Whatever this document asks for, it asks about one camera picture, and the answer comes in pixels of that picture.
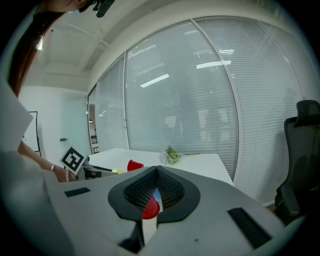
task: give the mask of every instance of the black mesh chair back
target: black mesh chair back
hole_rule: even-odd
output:
[[[283,184],[289,184],[299,194],[313,189],[320,181],[320,104],[302,100],[296,107],[298,116],[284,122],[289,170]]]

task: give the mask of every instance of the person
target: person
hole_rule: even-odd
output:
[[[84,12],[94,0],[43,0],[34,10],[33,19],[16,44],[9,66],[7,81],[18,97],[24,79],[37,53],[37,47],[45,36],[50,26],[64,13],[79,11]],[[21,141],[18,153],[36,161],[43,170],[52,171],[59,182],[66,182],[66,170],[52,164]],[[76,177],[69,172],[69,181],[75,181]]]

